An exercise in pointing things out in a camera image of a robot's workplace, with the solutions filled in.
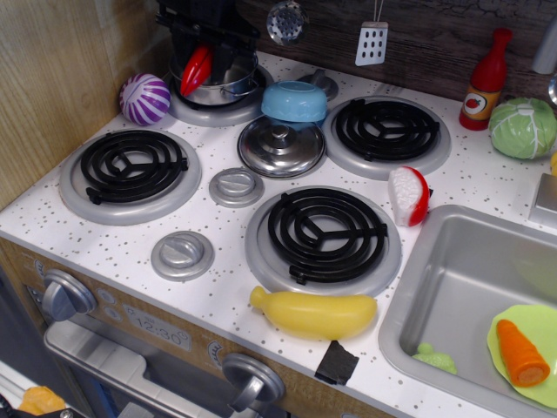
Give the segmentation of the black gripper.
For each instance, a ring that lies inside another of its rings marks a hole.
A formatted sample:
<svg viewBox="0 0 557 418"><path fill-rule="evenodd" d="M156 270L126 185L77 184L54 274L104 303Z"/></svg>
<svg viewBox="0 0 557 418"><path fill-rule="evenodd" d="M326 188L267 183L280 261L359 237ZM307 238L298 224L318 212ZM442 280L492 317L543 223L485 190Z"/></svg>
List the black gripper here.
<svg viewBox="0 0 557 418"><path fill-rule="evenodd" d="M158 1L156 21L171 33L173 54L170 72L179 80L199 42L217 45L214 48L211 82L222 84L225 73L232 67L237 48L254 50L260 38L259 30L243 18L235 1L161 0Z"/></svg>

